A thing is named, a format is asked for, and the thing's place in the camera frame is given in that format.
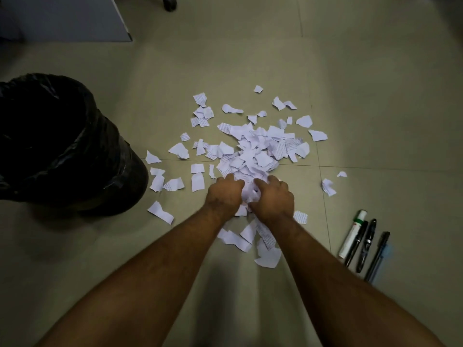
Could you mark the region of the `person's left hand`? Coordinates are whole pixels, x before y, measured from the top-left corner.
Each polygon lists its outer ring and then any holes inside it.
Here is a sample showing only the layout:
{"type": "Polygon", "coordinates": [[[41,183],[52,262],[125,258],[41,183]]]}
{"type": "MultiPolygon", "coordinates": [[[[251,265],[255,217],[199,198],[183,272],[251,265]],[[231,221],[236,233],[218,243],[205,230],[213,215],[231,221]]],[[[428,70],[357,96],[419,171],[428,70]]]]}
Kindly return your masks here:
{"type": "Polygon", "coordinates": [[[242,204],[242,189],[221,188],[215,182],[207,191],[203,208],[210,210],[225,223],[235,216],[242,204]]]}

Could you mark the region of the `person's right hand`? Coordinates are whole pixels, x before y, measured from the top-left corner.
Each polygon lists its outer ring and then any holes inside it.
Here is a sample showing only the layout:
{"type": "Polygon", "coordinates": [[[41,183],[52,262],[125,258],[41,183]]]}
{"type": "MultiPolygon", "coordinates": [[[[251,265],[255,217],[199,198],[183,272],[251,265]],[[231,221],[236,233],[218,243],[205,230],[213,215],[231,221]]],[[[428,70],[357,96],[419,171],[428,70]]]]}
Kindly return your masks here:
{"type": "Polygon", "coordinates": [[[261,197],[258,202],[248,203],[256,217],[269,229],[283,220],[292,219],[294,213],[294,195],[286,188],[259,188],[261,197]]]}

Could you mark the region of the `white paper bunch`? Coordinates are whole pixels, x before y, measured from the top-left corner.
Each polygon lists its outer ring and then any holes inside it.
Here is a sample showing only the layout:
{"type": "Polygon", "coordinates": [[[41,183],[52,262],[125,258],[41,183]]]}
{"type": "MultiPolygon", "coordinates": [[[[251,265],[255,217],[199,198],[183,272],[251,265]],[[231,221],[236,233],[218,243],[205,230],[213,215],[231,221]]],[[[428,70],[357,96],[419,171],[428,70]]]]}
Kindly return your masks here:
{"type": "Polygon", "coordinates": [[[245,182],[241,192],[242,204],[258,202],[261,197],[261,191],[254,181],[245,182]]]}

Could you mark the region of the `person's left forearm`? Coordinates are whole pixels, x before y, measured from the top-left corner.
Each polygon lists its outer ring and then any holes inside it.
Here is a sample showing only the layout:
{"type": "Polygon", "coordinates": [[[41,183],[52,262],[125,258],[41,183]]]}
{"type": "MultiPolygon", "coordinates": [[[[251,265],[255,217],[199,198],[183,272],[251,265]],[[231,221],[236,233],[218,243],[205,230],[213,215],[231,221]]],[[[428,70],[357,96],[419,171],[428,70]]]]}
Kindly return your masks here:
{"type": "Polygon", "coordinates": [[[161,346],[205,255],[236,211],[204,204],[93,288],[36,346],[161,346]]]}

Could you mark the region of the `person's right forearm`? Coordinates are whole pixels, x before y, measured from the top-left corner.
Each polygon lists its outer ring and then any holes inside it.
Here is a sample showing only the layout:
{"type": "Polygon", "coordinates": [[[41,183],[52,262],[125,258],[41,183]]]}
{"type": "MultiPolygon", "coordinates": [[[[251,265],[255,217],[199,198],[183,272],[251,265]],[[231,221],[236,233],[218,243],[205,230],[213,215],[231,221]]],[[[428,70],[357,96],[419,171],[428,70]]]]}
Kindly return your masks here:
{"type": "Polygon", "coordinates": [[[391,298],[338,262],[292,217],[261,220],[287,261],[324,347],[445,347],[391,298]]]}

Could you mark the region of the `pile of torn paper scraps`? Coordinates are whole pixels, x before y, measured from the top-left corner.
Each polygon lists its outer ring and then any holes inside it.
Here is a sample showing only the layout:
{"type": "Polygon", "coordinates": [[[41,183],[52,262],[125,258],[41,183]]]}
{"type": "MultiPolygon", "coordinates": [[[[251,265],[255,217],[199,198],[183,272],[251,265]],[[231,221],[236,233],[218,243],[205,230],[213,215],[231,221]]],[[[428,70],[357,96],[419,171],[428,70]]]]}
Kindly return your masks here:
{"type": "MultiPolygon", "coordinates": [[[[197,108],[190,119],[192,128],[197,126],[204,128],[210,126],[209,121],[214,118],[214,112],[207,104],[205,93],[193,96],[197,108]]],[[[244,182],[253,181],[255,178],[266,180],[270,171],[279,166],[279,161],[283,158],[289,159],[292,163],[297,163],[299,159],[309,155],[310,146],[303,139],[295,137],[294,133],[285,133],[288,125],[292,124],[292,117],[279,119],[277,126],[269,126],[268,129],[258,127],[258,118],[265,117],[266,111],[260,111],[256,115],[248,115],[246,124],[241,126],[220,123],[217,128],[222,133],[232,136],[238,142],[236,147],[221,141],[219,144],[208,144],[203,139],[194,142],[191,147],[192,153],[196,156],[204,156],[211,161],[218,160],[218,164],[209,165],[209,177],[216,180],[215,170],[225,177],[233,174],[235,180],[244,182]]],[[[187,160],[190,152],[184,145],[190,136],[184,132],[180,136],[180,142],[171,147],[168,152],[181,160],[187,160]]],[[[205,190],[205,165],[196,163],[191,165],[191,186],[192,192],[205,190]]],[[[162,190],[174,192],[185,187],[181,177],[165,181],[165,171],[159,168],[150,168],[150,174],[154,179],[150,189],[154,192],[162,190]]],[[[172,224],[174,217],[164,211],[155,202],[148,211],[164,220],[169,225],[172,224]]],[[[236,217],[246,217],[251,212],[248,204],[241,204],[236,217]]],[[[258,219],[253,219],[240,234],[231,230],[221,229],[218,234],[224,244],[234,245],[242,252],[250,251],[256,234],[260,236],[257,244],[258,258],[254,261],[260,267],[276,268],[281,259],[281,250],[276,246],[276,239],[268,228],[258,219]]]]}

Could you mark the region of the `white marker with green cap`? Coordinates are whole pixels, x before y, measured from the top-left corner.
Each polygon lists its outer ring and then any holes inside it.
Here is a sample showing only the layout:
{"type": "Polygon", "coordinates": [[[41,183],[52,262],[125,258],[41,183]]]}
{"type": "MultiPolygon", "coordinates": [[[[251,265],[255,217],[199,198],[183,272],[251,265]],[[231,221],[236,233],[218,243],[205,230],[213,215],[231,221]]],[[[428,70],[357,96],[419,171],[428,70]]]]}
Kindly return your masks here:
{"type": "Polygon", "coordinates": [[[354,243],[354,240],[356,239],[356,236],[367,216],[367,211],[366,210],[359,210],[357,215],[354,217],[352,226],[350,228],[350,231],[348,232],[343,245],[341,246],[339,252],[338,252],[338,258],[339,259],[346,259],[350,249],[354,243]]]}

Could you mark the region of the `slim black pen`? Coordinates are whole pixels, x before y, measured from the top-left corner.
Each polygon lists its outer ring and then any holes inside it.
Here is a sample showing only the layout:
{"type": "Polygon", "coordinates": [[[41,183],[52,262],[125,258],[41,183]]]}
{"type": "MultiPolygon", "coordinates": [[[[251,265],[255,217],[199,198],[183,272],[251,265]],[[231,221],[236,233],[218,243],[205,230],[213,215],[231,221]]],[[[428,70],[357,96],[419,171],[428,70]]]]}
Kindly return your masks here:
{"type": "Polygon", "coordinates": [[[350,265],[350,262],[352,261],[361,241],[362,241],[362,238],[365,234],[365,231],[367,230],[367,227],[368,227],[368,221],[364,221],[358,231],[358,233],[356,234],[355,238],[354,238],[354,241],[350,247],[350,250],[344,260],[344,266],[345,267],[349,267],[350,265]]]}

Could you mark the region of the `thick black fountain pen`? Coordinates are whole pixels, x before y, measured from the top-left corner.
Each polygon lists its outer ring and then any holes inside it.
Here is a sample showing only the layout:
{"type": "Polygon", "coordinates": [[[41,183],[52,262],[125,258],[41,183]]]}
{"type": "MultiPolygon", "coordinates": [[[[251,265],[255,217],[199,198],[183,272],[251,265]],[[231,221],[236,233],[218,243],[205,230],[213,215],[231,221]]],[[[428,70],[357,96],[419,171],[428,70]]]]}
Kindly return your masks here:
{"type": "Polygon", "coordinates": [[[373,218],[368,223],[368,226],[365,232],[365,236],[364,236],[363,243],[362,243],[362,250],[361,250],[357,265],[356,265],[357,274],[360,274],[362,272],[362,269],[365,265],[369,249],[373,242],[376,227],[377,227],[377,219],[373,218]]]}

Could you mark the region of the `dark blue ballpoint pen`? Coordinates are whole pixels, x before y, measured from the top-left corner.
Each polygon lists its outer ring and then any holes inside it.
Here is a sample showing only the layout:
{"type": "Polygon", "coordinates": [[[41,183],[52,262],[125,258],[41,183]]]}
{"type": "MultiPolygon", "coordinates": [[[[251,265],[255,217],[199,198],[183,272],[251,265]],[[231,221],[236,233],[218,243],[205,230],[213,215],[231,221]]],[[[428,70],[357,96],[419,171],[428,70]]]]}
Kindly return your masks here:
{"type": "Polygon", "coordinates": [[[379,268],[388,254],[388,240],[390,238],[390,232],[383,232],[377,245],[377,251],[374,254],[373,260],[365,274],[364,282],[373,284],[373,281],[379,271],[379,268]]]}

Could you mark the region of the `trash bin with black bag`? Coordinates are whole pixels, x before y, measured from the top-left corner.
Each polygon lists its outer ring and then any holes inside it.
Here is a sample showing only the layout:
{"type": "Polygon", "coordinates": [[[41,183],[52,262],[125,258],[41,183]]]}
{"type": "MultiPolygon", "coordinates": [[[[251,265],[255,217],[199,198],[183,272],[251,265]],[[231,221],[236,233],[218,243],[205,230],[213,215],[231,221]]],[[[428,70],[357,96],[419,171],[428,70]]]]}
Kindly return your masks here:
{"type": "Polygon", "coordinates": [[[112,216],[138,203],[148,180],[83,83],[43,73],[0,81],[0,200],[112,216]]]}

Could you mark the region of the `grey cabinet panel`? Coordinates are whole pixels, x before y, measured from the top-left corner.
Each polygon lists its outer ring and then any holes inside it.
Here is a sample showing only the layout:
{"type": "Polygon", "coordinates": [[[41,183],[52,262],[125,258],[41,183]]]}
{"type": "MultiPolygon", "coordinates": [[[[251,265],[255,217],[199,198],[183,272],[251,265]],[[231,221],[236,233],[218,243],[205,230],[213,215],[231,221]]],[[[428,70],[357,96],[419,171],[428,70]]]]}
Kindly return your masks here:
{"type": "Polygon", "coordinates": [[[0,0],[0,40],[131,42],[114,0],[0,0]]]}

